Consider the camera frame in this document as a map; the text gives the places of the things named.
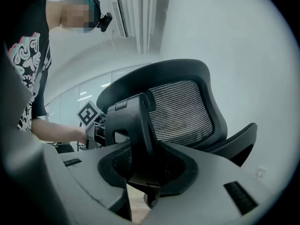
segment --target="black t-shirt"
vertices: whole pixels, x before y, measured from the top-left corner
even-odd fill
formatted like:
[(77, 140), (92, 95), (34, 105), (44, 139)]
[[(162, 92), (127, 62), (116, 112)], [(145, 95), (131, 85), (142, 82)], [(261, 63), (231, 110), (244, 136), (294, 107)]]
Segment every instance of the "black t-shirt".
[(5, 42), (12, 64), (33, 94), (18, 124), (18, 128), (31, 132), (31, 120), (46, 115), (44, 90), (51, 65), (46, 0), (33, 0), (16, 16), (17, 23)]

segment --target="chair armrest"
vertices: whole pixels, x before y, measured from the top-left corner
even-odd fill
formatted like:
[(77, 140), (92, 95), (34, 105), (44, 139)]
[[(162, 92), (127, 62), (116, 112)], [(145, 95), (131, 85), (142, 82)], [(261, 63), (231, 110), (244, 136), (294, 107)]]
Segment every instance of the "chair armrest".
[(222, 156), (236, 165), (242, 166), (256, 142), (256, 132), (257, 125), (250, 123), (232, 137), (202, 151)]

